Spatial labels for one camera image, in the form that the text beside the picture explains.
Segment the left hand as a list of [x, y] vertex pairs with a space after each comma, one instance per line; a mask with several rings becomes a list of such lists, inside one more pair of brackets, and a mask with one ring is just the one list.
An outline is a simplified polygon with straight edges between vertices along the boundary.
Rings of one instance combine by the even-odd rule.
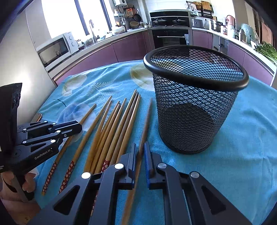
[[[1, 198], [4, 200], [11, 200], [11, 201], [22, 201], [21, 194], [19, 192], [11, 191], [10, 187], [15, 188], [14, 185], [14, 174], [11, 171], [4, 172], [1, 174], [3, 178], [3, 188], [1, 191]], [[25, 182], [22, 184], [22, 190], [28, 193], [31, 193], [36, 188], [35, 183], [35, 174], [34, 173], [27, 173], [25, 174]]]

